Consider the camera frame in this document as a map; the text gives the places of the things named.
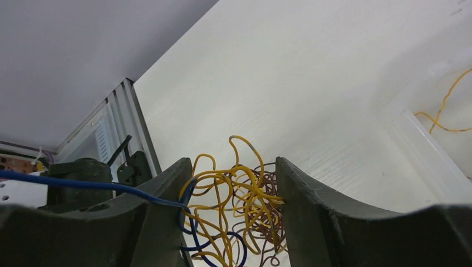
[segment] yellow wire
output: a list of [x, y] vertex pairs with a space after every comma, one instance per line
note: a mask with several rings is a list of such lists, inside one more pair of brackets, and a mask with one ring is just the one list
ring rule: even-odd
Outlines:
[[420, 111], [417, 114], [415, 114], [415, 116], [417, 116], [417, 115], [425, 115], [426, 117], [428, 117], [434, 123], [433, 125], [437, 125], [439, 128], [443, 129], [444, 131], [448, 131], [448, 132], [467, 132], [467, 131], [472, 130], [472, 127], [467, 128], [467, 129], [449, 129], [449, 128], [446, 128], [426, 112]]
[[[194, 255], [192, 255], [192, 257], [198, 257], [198, 256], [202, 256], [202, 255], [212, 256], [215, 259], [217, 259], [217, 261], [219, 261], [222, 264], [222, 266], [224, 266], [224, 267], [233, 267], [233, 263], [237, 264], [232, 259], [232, 257], [233, 257], [233, 246], [234, 246], [235, 243], [231, 244], [231, 242], [229, 241], [229, 238], [228, 238], [229, 225], [228, 225], [228, 220], [226, 218], [225, 211], [233, 211], [233, 216], [234, 217], [244, 216], [245, 228], [243, 230], [243, 236], [242, 236], [243, 240], [244, 240], [244, 243], [245, 243], [246, 247], [248, 248], [248, 250], [250, 250], [252, 253], [260, 254], [261, 253], [260, 247], [256, 243], [256, 240], [255, 240], [254, 236], [252, 235], [252, 233], [250, 231], [250, 227], [252, 225], [254, 225], [254, 223], [256, 221], [259, 221], [265, 227], [269, 227], [271, 229], [272, 238], [274, 240], [274, 248], [277, 248], [277, 246], [279, 245], [279, 240], [277, 238], [277, 233], [275, 231], [274, 226], [278, 225], [278, 217], [277, 216], [275, 217], [275, 221], [272, 220], [272, 213], [267, 208], [267, 204], [269, 204], [272, 207], [276, 207], [277, 205], [283, 204], [283, 198], [282, 197], [268, 195], [268, 194], [266, 194], [265, 192], [262, 191], [262, 188], [260, 188], [261, 185], [262, 185], [262, 178], [260, 178], [260, 179], [257, 178], [254, 175], [254, 173], [252, 172], [251, 169], [249, 169], [248, 167], [246, 167], [244, 165], [239, 164], [239, 152], [238, 152], [238, 149], [236, 148], [236, 145], [233, 142], [233, 139], [239, 139], [239, 140], [243, 141], [244, 143], [246, 143], [246, 145], [249, 146], [249, 148], [254, 152], [257, 159], [259, 160], [259, 163], [261, 165], [261, 167], [260, 167], [261, 173], [264, 172], [263, 160], [262, 160], [259, 152], [254, 148], [254, 146], [248, 140], [246, 140], [245, 138], [233, 135], [229, 138], [228, 141], [229, 141], [229, 143], [230, 143], [230, 145], [233, 148], [234, 153], [235, 153], [236, 164], [234, 165], [234, 167], [231, 168], [231, 169], [228, 169], [228, 170], [216, 170], [217, 165], [216, 165], [216, 161], [215, 161], [214, 157], [212, 157], [211, 155], [208, 155], [208, 154], [200, 154], [196, 157], [196, 159], [194, 161], [194, 166], [192, 168], [192, 177], [193, 178], [185, 183], [185, 185], [183, 186], [183, 188], [181, 189], [180, 194], [179, 194], [179, 198], [182, 197], [185, 189], [189, 186], [189, 184], [193, 180], [196, 180], [196, 183], [195, 183], [195, 188], [196, 189], [204, 189], [204, 191], [201, 192], [201, 193], [193, 193], [193, 196], [205, 195], [212, 188], [215, 188], [215, 193], [217, 195], [217, 202], [218, 202], [217, 205], [214, 205], [214, 206], [190, 205], [189, 208], [194, 209], [193, 214], [190, 214], [186, 211], [184, 211], [184, 214], [185, 214], [185, 216], [187, 216], [187, 217], [189, 217], [189, 218], [191, 218], [191, 219], [193, 219], [193, 220], [195, 220], [199, 223], [199, 225], [200, 225], [203, 232], [197, 231], [197, 234], [207, 238], [210, 241], [212, 247], [216, 251], [216, 253], [212, 253], [212, 252], [208, 252], [208, 251], [198, 252], [198, 253], [195, 253]], [[197, 164], [198, 160], [201, 157], [207, 157], [207, 158], [211, 159], [213, 168], [212, 168], [211, 171], [204, 171], [204, 172], [201, 172], [201, 173], [195, 175], [196, 164]], [[237, 173], [239, 171], [242, 171], [244, 173], [241, 174], [241, 175], [237, 175]], [[243, 176], [247, 176], [249, 178], [248, 181], [250, 182], [250, 184], [244, 184], [244, 183], [238, 182], [239, 179]], [[213, 183], [207, 184], [207, 185], [197, 185], [197, 184], [201, 183], [203, 180], [206, 180], [206, 179], [213, 179]], [[224, 201], [221, 201], [220, 192], [219, 192], [219, 189], [218, 189], [219, 185], [221, 185], [221, 184], [227, 184], [228, 189], [229, 189], [228, 190], [228, 196]], [[244, 193], [243, 196], [240, 196], [240, 195], [236, 194], [238, 191], [241, 191], [241, 189], [247, 190], [247, 192]], [[231, 208], [231, 209], [225, 209], [226, 205], [228, 204], [228, 202], [230, 201], [230, 199], [233, 195], [238, 199], [237, 203], [235, 204], [235, 207]], [[213, 224], [209, 221], [206, 221], [206, 220], [202, 219], [198, 214], [199, 210], [215, 210], [215, 211], [218, 211], [218, 225], [215, 225], [215, 224]], [[237, 215], [235, 213], [237, 210], [243, 210], [244, 214]], [[267, 215], [267, 221], [263, 221], [260, 218], [261, 215], [264, 214], [264, 213]], [[249, 214], [255, 214], [255, 217], [252, 218], [251, 221], [249, 221]], [[210, 233], [207, 229], [207, 226], [209, 226], [209, 227], [215, 229], [217, 232], [219, 232], [219, 238], [222, 239], [225, 250], [228, 252], [228, 254], [227, 254], [228, 255], [228, 261], [229, 261], [228, 263], [225, 261], [225, 257], [222, 256], [221, 250], [218, 248], [217, 244], [215, 243], [213, 236], [210, 235]], [[248, 235], [249, 235], [249, 238], [251, 240], [252, 246], [249, 245], [249, 242], [247, 240]]]
[[443, 109], [446, 107], [446, 101], [448, 100], [448, 97], [451, 95], [451, 93], [453, 92], [454, 88], [456, 87], [456, 85], [459, 83], [460, 80], [462, 80], [462, 78], [464, 78], [464, 76], [466, 76], [468, 73], [472, 72], [472, 68], [469, 69], [469, 70], [466, 70], [464, 73], [462, 73], [459, 78], [457, 78], [457, 80], [453, 83], [453, 85], [451, 86], [451, 88], [449, 88], [449, 91], [448, 93], [446, 94], [446, 96], [444, 96], [444, 98], [442, 99], [442, 105], [441, 107], [439, 108], [439, 110], [437, 111], [437, 114], [436, 114], [436, 119], [434, 119], [433, 117], [431, 117], [428, 113], [426, 112], [418, 112], [415, 114], [415, 116], [418, 116], [418, 115], [425, 115], [426, 117], [428, 117], [432, 122], [432, 126], [431, 128], [429, 129], [429, 133], [431, 134], [434, 127], [437, 125], [438, 127], [440, 127], [441, 129], [445, 130], [445, 131], [449, 131], [449, 132], [465, 132], [465, 131], [470, 131], [472, 130], [472, 127], [471, 128], [467, 128], [467, 129], [449, 129], [449, 128], [446, 128], [442, 125], [440, 125], [438, 122], [439, 122], [439, 118], [441, 117], [441, 112], [443, 111]]

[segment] curved bracket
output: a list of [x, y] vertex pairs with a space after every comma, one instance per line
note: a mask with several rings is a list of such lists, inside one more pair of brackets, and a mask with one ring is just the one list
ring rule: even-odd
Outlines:
[[276, 173], [292, 266], [472, 266], [472, 205], [400, 214], [352, 199], [284, 158]]

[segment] metal frame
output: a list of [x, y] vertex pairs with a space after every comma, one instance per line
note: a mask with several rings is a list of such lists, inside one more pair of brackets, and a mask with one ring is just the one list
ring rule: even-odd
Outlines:
[[[63, 162], [98, 127], [102, 127], [100, 129], [101, 135], [107, 136], [106, 140], [101, 140], [100, 142], [101, 146], [107, 147], [106, 151], [101, 151], [99, 148], [101, 158], [106, 158], [104, 153], [109, 153], [108, 157], [111, 156], [111, 153], [113, 153], [114, 149], [118, 148], [126, 135], [131, 135], [133, 138], [129, 143], [130, 153], [144, 152], [153, 177], [162, 172], [130, 80], [125, 79], [120, 83], [98, 108], [59, 146], [56, 160]], [[116, 173], [118, 166], [124, 162], [124, 156], [120, 155], [112, 167], [112, 173]]]

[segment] electrical cable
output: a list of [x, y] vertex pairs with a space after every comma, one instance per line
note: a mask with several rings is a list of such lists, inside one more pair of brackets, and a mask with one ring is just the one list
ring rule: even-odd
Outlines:
[[448, 100], [448, 97], [451, 95], [451, 93], [453, 92], [454, 88], [456, 87], [456, 85], [460, 82], [460, 80], [462, 80], [462, 78], [464, 78], [468, 73], [472, 72], [472, 68], [471, 69], [468, 69], [466, 70], [464, 73], [462, 73], [459, 78], [457, 78], [455, 80], [455, 82], [453, 83], [453, 85], [449, 88], [449, 91], [448, 93], [444, 96], [444, 98], [442, 99], [442, 105], [441, 107], [439, 108], [439, 110], [437, 111], [437, 114], [436, 114], [436, 119], [434, 119], [431, 115], [429, 115], [428, 113], [426, 112], [423, 112], [423, 111], [420, 111], [420, 112], [417, 112], [415, 114], [415, 116], [418, 116], [418, 115], [425, 115], [427, 118], [429, 118], [433, 125], [431, 126], [431, 128], [429, 129], [429, 133], [431, 134], [433, 129], [434, 129], [434, 126], [438, 126], [440, 127], [441, 129], [445, 130], [445, 131], [449, 131], [449, 132], [466, 132], [466, 131], [470, 131], [472, 130], [472, 127], [470, 128], [466, 128], [466, 129], [449, 129], [447, 127], [444, 127], [443, 125], [439, 124], [439, 118], [441, 117], [441, 113], [443, 111], [443, 109], [446, 107], [446, 101]]
[[45, 177], [45, 176], [33, 176], [33, 175], [27, 175], [27, 174], [20, 174], [13, 171], [0, 171], [0, 177], [7, 178], [9, 180], [32, 182], [35, 184], [43, 184], [43, 185], [71, 187], [71, 188], [77, 188], [77, 189], [118, 191], [118, 192], [123, 192], [123, 193], [128, 193], [128, 194], [138, 196], [142, 199], [145, 199], [149, 202], [153, 202], [156, 204], [179, 207], [181, 209], [190, 211], [189, 208], [184, 204], [160, 199], [144, 191], [141, 191], [139, 189], [136, 189], [131, 186], [126, 186], [126, 185], [117, 185], [117, 184], [112, 184], [112, 183], [107, 183], [107, 182], [84, 182], [84, 181], [76, 181], [76, 180], [57, 179], [57, 178], [51, 178], [51, 177]]
[[[268, 165], [274, 165], [274, 164], [275, 164], [275, 162], [264, 164], [264, 165], [268, 166]], [[263, 181], [262, 182], [262, 188], [264, 188], [264, 191], [268, 194], [277, 195], [278, 191], [277, 191], [277, 182], [276, 182], [275, 172], [264, 171], [264, 173], [261, 174], [259, 171], [257, 171], [259, 168], [260, 168], [260, 166], [254, 168], [253, 172], [254, 172], [254, 174], [257, 178], [261, 177], [263, 179], [262, 180]], [[237, 199], [236, 197], [233, 198], [233, 201], [232, 201], [233, 208], [236, 208], [238, 203], [240, 203], [240, 201], [235, 203], [236, 199]], [[280, 242], [282, 243], [285, 240], [285, 231], [284, 231], [283, 223], [282, 223], [282, 214], [280, 213], [279, 210], [274, 210], [271, 206], [269, 206], [268, 208], [273, 213], [273, 217], [274, 217], [273, 225], [275, 225], [275, 227], [276, 227], [276, 232], [278, 234], [278, 240], [280, 240]], [[234, 212], [237, 213], [237, 214], [243, 214], [244, 213], [244, 212], [242, 212], [240, 210], [237, 210], [237, 209], [235, 209]], [[253, 216], [255, 216], [254, 213], [250, 213], [250, 215], [249, 215], [250, 219], [252, 219]], [[235, 224], [235, 226], [243, 224], [243, 223], [244, 222], [239, 222], [239, 223]], [[244, 229], [240, 229], [240, 230], [236, 231], [233, 227], [233, 231], [235, 231], [236, 233], [239, 233], [240, 231], [243, 231], [243, 230]], [[280, 260], [277, 258], [277, 256], [282, 251], [287, 251], [287, 249], [286, 249], [287, 244], [285, 244], [283, 246], [280, 245], [277, 250], [276, 250], [275, 247], [270, 248], [270, 249], [266, 249], [266, 246], [267, 246], [268, 243], [274, 244], [274, 240], [272, 239], [272, 235], [271, 235], [271, 231], [270, 231], [270, 226], [268, 224], [267, 216], [264, 216], [264, 214], [263, 214], [256, 221], [256, 223], [251, 226], [250, 230], [251, 230], [251, 232], [252, 232], [255, 239], [264, 240], [262, 252], [261, 252], [261, 255], [260, 255], [259, 267], [264, 266], [269, 259], [270, 259], [270, 264], [272, 266], [274, 266], [274, 267], [279, 266], [280, 265]], [[271, 252], [271, 251], [273, 251], [274, 254], [266, 256], [266, 253]]]
[[[254, 154], [256, 155], [257, 159], [260, 162], [260, 169], [261, 169], [260, 172], [257, 172], [257, 171], [254, 172], [253, 170], [251, 170], [248, 167], [246, 167], [244, 165], [241, 165], [239, 163], [239, 153], [238, 153], [238, 150], [237, 150], [235, 144], [233, 143], [233, 139], [239, 139], [239, 140], [243, 141], [254, 152]], [[182, 231], [183, 232], [185, 232], [187, 234], [191, 233], [194, 236], [195, 247], [192, 248], [192, 249], [195, 249], [195, 250], [196, 249], [203, 249], [203, 248], [207, 248], [211, 245], [213, 247], [213, 249], [216, 251], [216, 253], [213, 253], [213, 252], [209, 252], [209, 251], [200, 251], [199, 250], [198, 253], [195, 253], [195, 254], [192, 255], [193, 259], [195, 259], [196, 256], [201, 256], [201, 258], [207, 264], [209, 264], [210, 266], [215, 266], [215, 265], [213, 263], [209, 262], [207, 256], [211, 256], [212, 258], [216, 259], [224, 267], [232, 267], [233, 266], [232, 238], [236, 237], [237, 239], [239, 239], [233, 233], [239, 234], [241, 231], [243, 233], [242, 234], [243, 250], [245, 250], [247, 248], [253, 254], [257, 254], [257, 255], [261, 254], [263, 251], [260, 249], [260, 247], [256, 243], [256, 241], [255, 241], [256, 238], [252, 234], [253, 226], [254, 225], [260, 225], [259, 222], [261, 221], [261, 219], [260, 219], [261, 216], [263, 218], [266, 218], [266, 219], [262, 219], [263, 220], [262, 223], [264, 225], [266, 225], [267, 228], [268, 228], [268, 233], [271, 236], [272, 244], [274, 245], [273, 250], [277, 251], [281, 247], [281, 240], [279, 239], [279, 236], [277, 235], [278, 228], [276, 228], [276, 226], [278, 226], [279, 224], [281, 225], [281, 220], [280, 220], [279, 216], [275, 216], [274, 214], [277, 214], [277, 215], [280, 214], [280, 212], [278, 212], [278, 210], [277, 210], [277, 207], [279, 205], [283, 204], [283, 199], [281, 197], [277, 196], [275, 194], [274, 190], [272, 190], [272, 192], [270, 192], [271, 189], [269, 189], [269, 191], [264, 191], [266, 187], [267, 188], [269, 188], [269, 187], [273, 188], [273, 187], [272, 187], [272, 184], [269, 184], [268, 186], [263, 186], [263, 184], [264, 184], [263, 177], [260, 177], [257, 174], [257, 173], [265, 174], [265, 172], [264, 172], [265, 164], [263, 163], [261, 156], [259, 155], [257, 150], [254, 148], [254, 146], [249, 141], [247, 141], [246, 139], [244, 139], [240, 136], [231, 136], [229, 138], [229, 143], [232, 146], [232, 148], [234, 150], [234, 153], [235, 153], [235, 157], [236, 157], [235, 165], [231, 169], [228, 169], [228, 170], [216, 170], [216, 162], [215, 162], [214, 158], [212, 156], [208, 155], [208, 154], [200, 154], [195, 159], [195, 162], [194, 162], [194, 166], [193, 166], [193, 170], [192, 170], [192, 177], [193, 178], [191, 180], [189, 180], [183, 186], [183, 188], [182, 188], [182, 190], [179, 194], [180, 199], [183, 199], [184, 196], [186, 197], [187, 194], [189, 193], [189, 190], [188, 190], [189, 187], [192, 187], [191, 195], [193, 195], [193, 196], [203, 196], [203, 195], [206, 195], [209, 192], [211, 192], [212, 189], [215, 190], [218, 203], [216, 205], [213, 205], [213, 206], [190, 205], [189, 208], [194, 209], [193, 214], [191, 214], [190, 212], [185, 211], [184, 215], [187, 216], [190, 220], [190, 222], [186, 222], [185, 224], [190, 226], [191, 231], [189, 231], [187, 229], [184, 229], [184, 227], [182, 225]], [[211, 159], [212, 164], [213, 164], [213, 168], [212, 168], [211, 171], [204, 171], [204, 172], [201, 172], [201, 173], [196, 175], [195, 174], [196, 165], [198, 163], [198, 160], [201, 157], [207, 157], [207, 158]], [[238, 172], [243, 172], [244, 174], [243, 175], [238, 175]], [[248, 177], [247, 181], [250, 182], [249, 184], [238, 182], [238, 178], [240, 178], [244, 175]], [[200, 183], [202, 181], [207, 180], [207, 179], [212, 179], [213, 183], [209, 183], [209, 184], [207, 183], [205, 185], [200, 185]], [[228, 187], [228, 195], [227, 195], [226, 199], [222, 199], [219, 195], [220, 193], [219, 193], [218, 187], [220, 185], [223, 185], [223, 184], [227, 185], [227, 187]], [[204, 190], [204, 191], [199, 192], [199, 193], [193, 193], [194, 189]], [[236, 194], [236, 192], [237, 192], [236, 189], [238, 189], [238, 190], [245, 189], [247, 192], [244, 196], [240, 196], [240, 195]], [[238, 206], [238, 207], [234, 207], [232, 209], [231, 208], [226, 209], [225, 206], [234, 197], [236, 197], [239, 202], [242, 202], [243, 205]], [[218, 225], [213, 224], [212, 222], [209, 222], [207, 220], [202, 219], [198, 214], [199, 210], [215, 210], [215, 211], [217, 211], [218, 212], [218, 221], [219, 221]], [[225, 215], [225, 211], [233, 211], [234, 212], [236, 210], [241, 211], [242, 215], [244, 216], [244, 222], [243, 223], [245, 225], [245, 228], [242, 229], [239, 232], [234, 232], [234, 231], [229, 231], [228, 230], [228, 221], [227, 221], [227, 218], [226, 218], [226, 215]], [[195, 221], [196, 223], [199, 224], [199, 226], [201, 227], [201, 231], [198, 231], [196, 229], [196, 227], [194, 227], [193, 221]], [[210, 228], [216, 230], [219, 234], [216, 235], [216, 236], [210, 235], [210, 233], [207, 229], [207, 226], [209, 226]], [[198, 239], [196, 238], [198, 235], [207, 238], [208, 241], [205, 244], [200, 245], [198, 243]], [[247, 236], [249, 236], [249, 238], [251, 240], [251, 245], [248, 242]], [[221, 252], [218, 245], [215, 243], [216, 239], [221, 239], [222, 240], [223, 246], [224, 246], [223, 253]], [[237, 262], [239, 260], [239, 254], [240, 254], [240, 250], [239, 250], [239, 243], [238, 243], [238, 259], [236, 260], [236, 262], [234, 262], [235, 264], [237, 264]]]
[[115, 160], [118, 158], [120, 153], [125, 150], [126, 160], [130, 157], [130, 153], [128, 152], [128, 143], [132, 139], [131, 135], [127, 135], [125, 140], [120, 144], [120, 146], [115, 150], [115, 152], [111, 155], [110, 159], [106, 163], [108, 166], [113, 165]]
[[[126, 140], [120, 145], [119, 149], [115, 151], [115, 154], [119, 154], [122, 149], [124, 149], [131, 139], [130, 136], [127, 136]], [[232, 139], [239, 139], [245, 142], [251, 150], [254, 152], [256, 157], [260, 162], [260, 172], [254, 171], [249, 169], [248, 167], [239, 164], [239, 154], [236, 146], [234, 145]], [[134, 187], [121, 185], [121, 184], [113, 184], [113, 183], [105, 183], [105, 182], [84, 182], [84, 181], [75, 181], [75, 180], [65, 180], [65, 179], [57, 179], [45, 176], [32, 176], [26, 174], [20, 174], [11, 171], [0, 171], [0, 177], [7, 178], [10, 180], [17, 180], [17, 181], [24, 181], [24, 182], [32, 182], [35, 184], [45, 184], [51, 186], [60, 186], [60, 187], [71, 187], [77, 189], [94, 189], [94, 190], [113, 190], [118, 192], [124, 192], [133, 194], [135, 196], [141, 197], [147, 201], [166, 205], [166, 206], [173, 206], [180, 208], [179, 210], [177, 221], [179, 227], [182, 231], [186, 234], [191, 234], [194, 241], [195, 247], [182, 247], [181, 249], [184, 251], [197, 251], [197, 253], [193, 254], [191, 257], [201, 257], [208, 265], [216, 267], [214, 263], [212, 263], [208, 257], [211, 256], [212, 258], [216, 259], [222, 266], [224, 267], [233, 267], [233, 245], [231, 243], [231, 238], [236, 238], [236, 242], [241, 242], [243, 247], [243, 257], [238, 267], [243, 267], [244, 263], [247, 259], [247, 250], [249, 249], [252, 253], [261, 254], [265, 252], [265, 245], [261, 250], [257, 243], [255, 242], [255, 237], [252, 234], [254, 226], [261, 227], [261, 225], [266, 226], [268, 228], [265, 231], [266, 236], [270, 236], [272, 239], [272, 243], [274, 244], [274, 250], [277, 251], [277, 248], [280, 246], [280, 240], [277, 235], [278, 228], [275, 226], [281, 225], [281, 218], [277, 217], [276, 215], [279, 214], [278, 212], [278, 205], [283, 204], [283, 199], [274, 193], [273, 187], [270, 190], [263, 191], [264, 188], [269, 188], [268, 186], [263, 186], [268, 183], [264, 182], [264, 178], [258, 174], [265, 174], [264, 172], [264, 163], [262, 158], [260, 157], [257, 150], [254, 146], [249, 143], [246, 139], [240, 136], [231, 136], [229, 138], [229, 143], [231, 144], [236, 157], [236, 164], [233, 168], [229, 170], [216, 170], [216, 163], [213, 157], [207, 154], [201, 154], [194, 162], [193, 171], [192, 171], [192, 179], [185, 183], [183, 186], [180, 194], [179, 194], [179, 202], [172, 202], [168, 200], [163, 200], [157, 197], [154, 197], [150, 194], [147, 194], [141, 190], [138, 190]], [[111, 158], [109, 163], [113, 163], [113, 161], [117, 158], [117, 155], [114, 154], [114, 157]], [[197, 161], [200, 157], [207, 157], [210, 158], [213, 162], [213, 170], [201, 172], [195, 175], [195, 168]], [[238, 172], [244, 172], [244, 175], [248, 176], [248, 180], [250, 181], [249, 184], [240, 183], [237, 181], [233, 181], [232, 178], [234, 177], [242, 177], [238, 176]], [[213, 179], [213, 183], [209, 185], [198, 186], [197, 184], [206, 179]], [[228, 186], [228, 196], [226, 199], [222, 200], [220, 197], [219, 185], [226, 184]], [[246, 194], [241, 197], [238, 196], [235, 191], [233, 190], [233, 186], [237, 187], [238, 190], [245, 189], [247, 190]], [[195, 189], [204, 189], [204, 193], [194, 194]], [[212, 189], [215, 189], [216, 197], [217, 197], [217, 204], [214, 206], [204, 206], [204, 205], [193, 205], [194, 208], [193, 214], [191, 213], [190, 207], [185, 205], [185, 202], [188, 202], [191, 196], [200, 196], [207, 194]], [[225, 209], [225, 206], [228, 204], [230, 199], [234, 196], [238, 198], [238, 201], [242, 201], [244, 203], [243, 206], [232, 208], [232, 209]], [[202, 219], [199, 214], [198, 210], [217, 210], [218, 211], [218, 226]], [[244, 225], [245, 228], [241, 231], [243, 235], [239, 235], [239, 232], [229, 231], [228, 220], [225, 214], [225, 211], [236, 211], [236, 210], [243, 210], [244, 215]], [[189, 218], [189, 223], [191, 230], [187, 230], [184, 227], [183, 222], [185, 220], [181, 219], [181, 213], [184, 213], [186, 217]], [[198, 227], [201, 227], [203, 232], [198, 231]], [[218, 235], [210, 235], [209, 231], [206, 226], [209, 226], [215, 229], [219, 234]], [[208, 239], [207, 242], [200, 245], [198, 240], [198, 235], [204, 236]], [[255, 248], [252, 248], [248, 244], [247, 235], [249, 235], [252, 244]], [[220, 251], [215, 240], [221, 239], [224, 244], [224, 254]], [[204, 248], [212, 246], [216, 253], [211, 251], [203, 251]], [[227, 255], [229, 263], [226, 263], [225, 256]], [[239, 261], [240, 250], [239, 250], [239, 243], [238, 243], [238, 260]]]

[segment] white ceiling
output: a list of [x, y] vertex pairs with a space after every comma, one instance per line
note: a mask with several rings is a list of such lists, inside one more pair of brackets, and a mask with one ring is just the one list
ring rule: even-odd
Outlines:
[[216, 2], [0, 1], [0, 140], [55, 150]]

